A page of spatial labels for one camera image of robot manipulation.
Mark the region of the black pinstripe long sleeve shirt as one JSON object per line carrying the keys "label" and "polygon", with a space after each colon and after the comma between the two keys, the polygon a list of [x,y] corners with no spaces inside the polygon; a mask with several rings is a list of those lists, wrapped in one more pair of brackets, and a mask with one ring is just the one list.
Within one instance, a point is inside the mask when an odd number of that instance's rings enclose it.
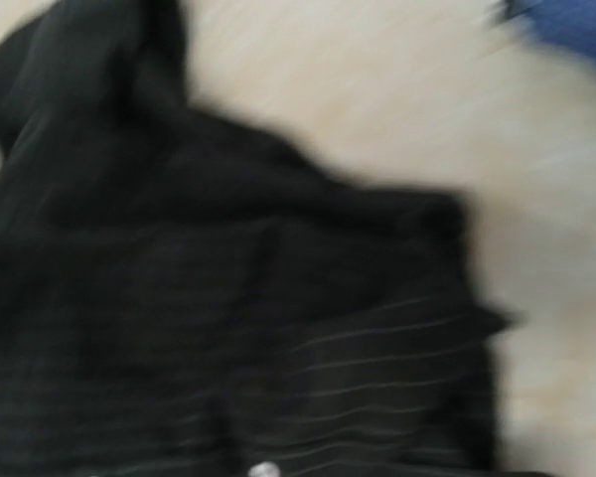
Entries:
{"label": "black pinstripe long sleeve shirt", "polygon": [[461,202],[191,108],[174,1],[0,44],[0,476],[495,476]]}

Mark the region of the blue checked shirt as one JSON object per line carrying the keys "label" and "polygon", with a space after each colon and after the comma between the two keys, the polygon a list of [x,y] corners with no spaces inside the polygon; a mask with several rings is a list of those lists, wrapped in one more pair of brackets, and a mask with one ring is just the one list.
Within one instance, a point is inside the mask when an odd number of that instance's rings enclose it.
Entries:
{"label": "blue checked shirt", "polygon": [[540,42],[596,63],[596,0],[498,1],[500,21],[524,19]]}

